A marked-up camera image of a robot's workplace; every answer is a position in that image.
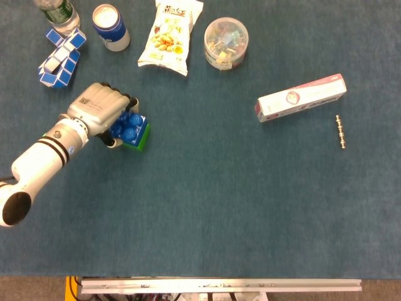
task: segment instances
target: black stripe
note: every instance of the black stripe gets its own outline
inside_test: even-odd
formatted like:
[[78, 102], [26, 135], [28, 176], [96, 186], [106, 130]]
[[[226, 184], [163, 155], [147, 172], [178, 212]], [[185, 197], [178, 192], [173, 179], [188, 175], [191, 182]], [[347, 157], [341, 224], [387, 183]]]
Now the black stripe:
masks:
[[67, 158], [67, 163], [68, 163], [68, 161], [70, 160], [70, 154], [67, 152], [67, 150], [64, 147], [64, 145], [60, 143], [60, 141], [58, 141], [57, 139], [54, 139], [52, 137], [49, 137], [49, 136], [43, 136], [42, 139], [49, 139], [49, 140], [53, 141], [55, 144], [57, 144], [58, 146], [60, 146], [60, 148], [65, 153], [65, 156]]
[[55, 148], [55, 146], [53, 144], [50, 144], [47, 141], [41, 141], [41, 140], [39, 140], [38, 143], [43, 143], [43, 144], [47, 145], [48, 147], [51, 147], [59, 155], [59, 157], [61, 159], [61, 163], [63, 163], [63, 166], [65, 165], [65, 160], [64, 160], [63, 155], [57, 148]]

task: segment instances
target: green bottle label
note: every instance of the green bottle label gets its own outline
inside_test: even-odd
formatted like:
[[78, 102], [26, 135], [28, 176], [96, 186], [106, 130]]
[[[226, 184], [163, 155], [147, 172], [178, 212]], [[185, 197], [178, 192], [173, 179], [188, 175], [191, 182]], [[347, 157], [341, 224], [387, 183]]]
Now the green bottle label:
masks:
[[67, 22], [68, 19], [71, 18], [73, 10], [74, 10], [73, 5], [69, 2], [69, 0], [63, 0], [63, 2], [58, 8], [52, 11], [43, 10], [43, 12], [49, 21], [60, 24]]

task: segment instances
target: white can lid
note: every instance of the white can lid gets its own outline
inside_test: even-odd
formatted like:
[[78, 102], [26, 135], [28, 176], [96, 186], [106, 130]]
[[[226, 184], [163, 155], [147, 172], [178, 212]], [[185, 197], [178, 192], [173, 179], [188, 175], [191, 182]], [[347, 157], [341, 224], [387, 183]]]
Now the white can lid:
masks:
[[100, 28], [110, 28], [118, 21], [118, 11], [110, 4], [99, 5], [93, 11], [92, 20]]

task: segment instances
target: water bottle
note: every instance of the water bottle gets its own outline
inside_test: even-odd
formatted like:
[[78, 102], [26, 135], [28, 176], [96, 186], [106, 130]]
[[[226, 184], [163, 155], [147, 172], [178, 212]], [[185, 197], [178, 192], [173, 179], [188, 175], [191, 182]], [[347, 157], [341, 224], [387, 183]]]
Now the water bottle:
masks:
[[80, 17], [70, 0], [34, 0], [34, 2], [60, 34], [68, 36], [75, 28], [80, 27]]

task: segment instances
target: green toy block base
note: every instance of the green toy block base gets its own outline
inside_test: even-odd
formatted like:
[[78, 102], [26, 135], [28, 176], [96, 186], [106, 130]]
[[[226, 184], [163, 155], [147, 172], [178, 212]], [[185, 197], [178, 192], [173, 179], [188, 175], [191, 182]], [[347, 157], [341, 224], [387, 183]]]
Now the green toy block base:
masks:
[[130, 149], [136, 149], [137, 151], [143, 152], [143, 148], [145, 147], [146, 140], [148, 139], [150, 131], [150, 124], [147, 124], [145, 132], [143, 133], [142, 138], [140, 139], [138, 146], [133, 146], [128, 143], [123, 143], [124, 146], [129, 147]]

